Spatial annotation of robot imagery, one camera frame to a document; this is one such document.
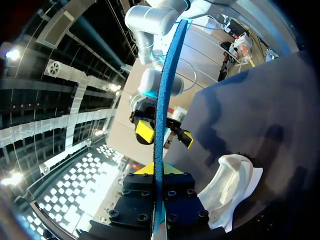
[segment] dark gray table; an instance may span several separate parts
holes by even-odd
[[[176,139],[164,161],[190,172],[199,193],[225,154],[242,153],[263,168],[254,193],[236,209],[233,227],[274,201],[307,190],[319,171],[320,88],[305,52],[275,59],[196,93],[182,128],[195,143]]]

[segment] blue foam strip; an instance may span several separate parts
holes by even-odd
[[[181,20],[175,34],[173,36],[171,45],[168,49],[162,74],[159,90],[156,98],[156,113],[155,113],[155,136],[154,136],[154,175],[155,175],[155,204],[154,204],[154,224],[153,232],[157,232],[160,223],[163,221],[163,179],[164,179],[164,165],[163,165],[163,148],[165,126],[169,107],[169,100],[171,95],[171,88],[175,78],[178,61],[186,36],[188,21]]]

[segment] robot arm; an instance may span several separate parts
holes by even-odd
[[[189,0],[159,0],[157,7],[134,6],[129,9],[124,21],[134,34],[143,65],[153,62],[154,35],[166,35],[189,7]]]

